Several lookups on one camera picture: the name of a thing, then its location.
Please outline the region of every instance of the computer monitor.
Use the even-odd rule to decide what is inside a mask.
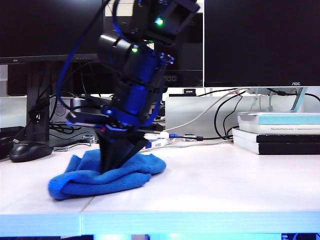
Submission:
[[[0,64],[66,59],[101,4],[102,0],[2,0]],[[101,15],[74,59],[96,59],[102,32]]]
[[[178,34],[175,45],[163,47],[154,44],[157,51],[170,54],[174,63],[165,70],[166,87],[203,86],[203,14],[197,13],[192,21]]]
[[[204,1],[204,86],[320,86],[319,25],[319,1]]]

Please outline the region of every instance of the book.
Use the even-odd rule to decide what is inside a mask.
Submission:
[[[232,135],[255,143],[320,143],[320,134],[259,134],[233,128]]]
[[[320,154],[320,142],[253,142],[233,136],[233,143],[259,155]]]
[[[251,124],[239,122],[239,129],[256,134],[320,134],[320,124]]]
[[[238,123],[256,125],[320,125],[318,112],[239,112]]]

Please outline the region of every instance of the computer mouse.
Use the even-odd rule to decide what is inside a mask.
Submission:
[[[20,141],[13,146],[9,159],[14,163],[28,162],[49,156],[53,148],[36,141]]]

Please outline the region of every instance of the microfiber cloth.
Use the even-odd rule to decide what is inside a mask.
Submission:
[[[115,193],[143,186],[166,163],[150,154],[137,153],[120,168],[100,173],[100,149],[73,155],[65,172],[51,179],[49,194],[57,200]]]

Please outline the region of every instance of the black robotic arm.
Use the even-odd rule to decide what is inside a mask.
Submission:
[[[145,132],[163,130],[153,121],[160,107],[165,68],[174,59],[148,44],[173,45],[200,8],[196,0],[135,0],[130,24],[120,29],[118,4],[115,0],[112,10],[115,31],[104,33],[98,42],[99,62],[121,76],[114,96],[112,100],[87,99],[98,103],[99,110],[71,111],[67,116],[70,125],[95,128],[102,173],[119,168],[142,149],[148,143]]]

